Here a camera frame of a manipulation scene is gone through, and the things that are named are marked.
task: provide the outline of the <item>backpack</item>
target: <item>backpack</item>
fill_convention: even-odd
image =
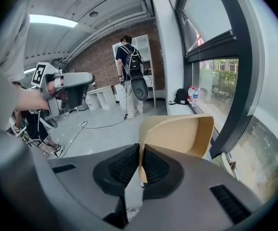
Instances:
[[[184,104],[186,105],[187,104],[187,96],[188,96],[188,93],[186,90],[184,89],[178,89],[177,90],[177,93],[176,93],[176,98],[174,99],[174,102],[177,103],[177,104]]]
[[[142,77],[143,76],[143,62],[139,55],[137,49],[134,52],[129,51],[129,49],[122,45],[120,46],[122,50],[127,53],[126,56],[126,65],[124,66],[125,72],[130,78],[133,77]]]

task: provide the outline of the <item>beige container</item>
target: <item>beige container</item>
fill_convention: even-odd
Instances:
[[[140,126],[139,175],[147,182],[142,168],[144,146],[161,147],[203,157],[208,150],[214,128],[211,115],[157,115],[148,117]]]

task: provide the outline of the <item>power socket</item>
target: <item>power socket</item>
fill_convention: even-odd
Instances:
[[[87,124],[87,121],[83,121],[83,122],[79,123],[79,125],[80,125],[81,127],[84,127],[86,124]]]

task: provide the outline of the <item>brick wall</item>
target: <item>brick wall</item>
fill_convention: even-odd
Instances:
[[[98,88],[118,84],[118,72],[114,61],[112,45],[118,43],[124,35],[130,35],[133,38],[148,35],[155,87],[157,90],[163,90],[164,66],[155,20],[135,24],[103,37],[74,58],[67,65],[66,71],[75,70],[76,72],[93,73]]]

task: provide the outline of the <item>white corrugated ceiling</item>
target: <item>white corrugated ceiling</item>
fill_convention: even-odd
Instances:
[[[112,21],[144,11],[145,0],[30,0],[30,14],[58,16],[78,22],[74,28],[31,23],[25,51],[25,69],[34,63],[65,58],[84,39]],[[92,11],[99,13],[90,17]]]

